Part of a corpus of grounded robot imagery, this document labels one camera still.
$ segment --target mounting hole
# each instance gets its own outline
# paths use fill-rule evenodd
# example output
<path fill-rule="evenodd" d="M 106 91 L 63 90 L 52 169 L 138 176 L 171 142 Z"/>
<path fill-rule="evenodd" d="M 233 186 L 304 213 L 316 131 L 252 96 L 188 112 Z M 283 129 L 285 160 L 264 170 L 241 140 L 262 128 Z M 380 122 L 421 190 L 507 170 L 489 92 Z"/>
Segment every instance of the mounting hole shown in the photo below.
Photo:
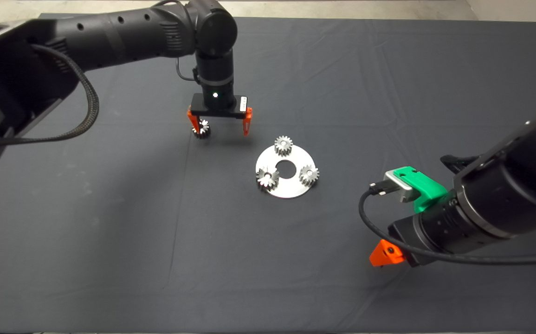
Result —
<path fill-rule="evenodd" d="M 278 169 L 278 175 L 283 179 L 294 177 L 297 173 L 297 167 L 295 167 L 295 164 L 288 160 L 282 160 L 277 163 L 276 169 Z"/>

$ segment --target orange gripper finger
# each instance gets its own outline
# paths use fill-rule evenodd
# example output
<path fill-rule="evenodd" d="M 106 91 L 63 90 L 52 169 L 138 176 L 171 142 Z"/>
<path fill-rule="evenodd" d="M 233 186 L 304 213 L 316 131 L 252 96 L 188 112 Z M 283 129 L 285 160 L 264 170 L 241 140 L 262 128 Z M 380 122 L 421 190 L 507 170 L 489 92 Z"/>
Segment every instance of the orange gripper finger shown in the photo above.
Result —
<path fill-rule="evenodd" d="M 249 127 L 251 126 L 251 118 L 253 117 L 253 108 L 247 108 L 245 118 L 243 119 L 243 135 L 249 135 Z"/>
<path fill-rule="evenodd" d="M 189 121 L 192 123 L 195 131 L 197 133 L 200 133 L 200 119 L 198 116 L 193 116 L 191 109 L 187 109 L 187 117 L 189 118 Z"/>
<path fill-rule="evenodd" d="M 381 239 L 374 251 L 369 256 L 369 261 L 374 267 L 398 264 L 406 260 L 398 246 Z"/>

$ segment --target table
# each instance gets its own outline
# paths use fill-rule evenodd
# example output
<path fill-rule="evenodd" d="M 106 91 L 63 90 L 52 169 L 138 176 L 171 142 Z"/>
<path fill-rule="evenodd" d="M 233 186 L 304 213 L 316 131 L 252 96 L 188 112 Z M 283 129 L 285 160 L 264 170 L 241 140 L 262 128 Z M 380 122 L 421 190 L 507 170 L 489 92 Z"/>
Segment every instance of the table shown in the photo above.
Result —
<path fill-rule="evenodd" d="M 172 59 L 88 73 L 96 125 L 0 160 L 0 332 L 536 330 L 536 266 L 372 268 L 370 182 L 490 148 L 536 114 L 536 23 L 237 19 L 234 120 L 191 135 L 200 89 Z M 183 71 L 192 59 L 181 62 Z M 79 123 L 77 89 L 30 133 Z M 297 199 L 255 184 L 277 135 L 321 171 Z M 374 199 L 386 226 L 410 205 Z M 536 254 L 536 232 L 478 254 Z"/>

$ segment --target black cable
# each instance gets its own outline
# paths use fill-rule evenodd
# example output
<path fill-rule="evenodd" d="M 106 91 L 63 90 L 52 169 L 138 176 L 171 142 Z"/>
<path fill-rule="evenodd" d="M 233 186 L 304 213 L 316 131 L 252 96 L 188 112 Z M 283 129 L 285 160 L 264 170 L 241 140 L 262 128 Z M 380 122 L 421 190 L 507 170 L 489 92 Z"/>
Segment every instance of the black cable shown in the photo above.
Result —
<path fill-rule="evenodd" d="M 88 78 L 86 78 L 86 76 L 84 75 L 83 70 L 81 70 L 81 68 L 70 57 L 64 55 L 59 51 L 36 44 L 31 44 L 31 47 L 35 51 L 39 53 L 47 53 L 48 55 L 57 58 L 58 60 L 62 61 L 63 63 L 66 63 L 66 65 L 69 66 L 69 68 L 74 72 L 74 74 L 76 74 L 80 83 L 84 86 L 84 91 L 86 92 L 86 98 L 88 101 L 88 111 L 84 120 L 77 127 L 71 129 L 70 131 L 62 135 L 46 138 L 0 138 L 0 146 L 33 144 L 35 142 L 60 141 L 77 137 L 85 133 L 88 129 L 90 129 L 98 116 L 98 96 L 96 91 L 94 90 L 94 87 L 88 81 Z"/>
<path fill-rule="evenodd" d="M 169 4 L 171 2 L 173 2 L 174 4 L 180 4 L 181 6 L 183 5 L 181 3 L 181 1 L 179 1 L 179 0 L 162 0 L 162 1 L 157 2 L 156 4 L 153 4 L 151 7 L 163 6 L 163 5 Z"/>
<path fill-rule="evenodd" d="M 523 264 L 536 264 L 536 256 L 504 256 L 504 257 L 492 257 L 492 256 L 468 256 L 461 254 L 446 254 L 442 252 L 434 252 L 424 249 L 419 249 L 418 247 L 410 246 L 406 243 L 403 243 L 400 240 L 393 238 L 384 231 L 380 230 L 375 226 L 365 214 L 365 201 L 367 197 L 377 194 L 377 190 L 369 188 L 359 199 L 359 215 L 361 219 L 367 225 L 367 227 L 373 231 L 378 237 L 393 243 L 401 250 L 406 252 L 411 252 L 414 254 L 427 256 L 430 258 L 435 258 L 436 260 L 453 262 L 453 263 L 462 263 L 462 264 L 483 264 L 483 265 L 503 265 L 503 266 L 515 266 Z"/>
<path fill-rule="evenodd" d="M 175 58 L 175 70 L 177 70 L 177 75 L 178 75 L 181 79 L 183 79 L 183 80 L 185 80 L 185 81 L 187 81 L 187 82 L 195 82 L 195 79 L 194 79 L 194 78 L 187 78 L 187 77 L 185 77 L 185 76 L 183 76 L 183 75 L 181 74 L 181 70 L 179 70 L 179 58 Z"/>

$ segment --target metal plate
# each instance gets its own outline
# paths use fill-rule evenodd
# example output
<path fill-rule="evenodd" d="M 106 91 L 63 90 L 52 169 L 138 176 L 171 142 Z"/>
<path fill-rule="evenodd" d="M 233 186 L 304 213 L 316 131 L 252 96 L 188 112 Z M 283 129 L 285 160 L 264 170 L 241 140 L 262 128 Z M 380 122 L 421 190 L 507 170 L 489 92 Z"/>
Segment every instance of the metal plate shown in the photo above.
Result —
<path fill-rule="evenodd" d="M 295 175 L 289 179 L 280 178 L 278 180 L 278 186 L 267 192 L 276 197 L 280 197 L 281 199 L 291 199 L 308 191 L 310 186 L 304 185 L 299 180 L 299 173 L 300 170 L 306 165 L 315 166 L 315 163 L 313 162 L 311 156 L 299 146 L 293 146 L 291 152 L 286 156 L 279 156 L 276 154 L 274 146 L 266 148 L 266 150 L 259 155 L 257 163 L 255 163 L 255 172 L 257 173 L 257 171 L 259 171 L 259 169 L 262 167 L 276 169 L 276 165 L 280 161 L 292 162 L 296 168 Z"/>

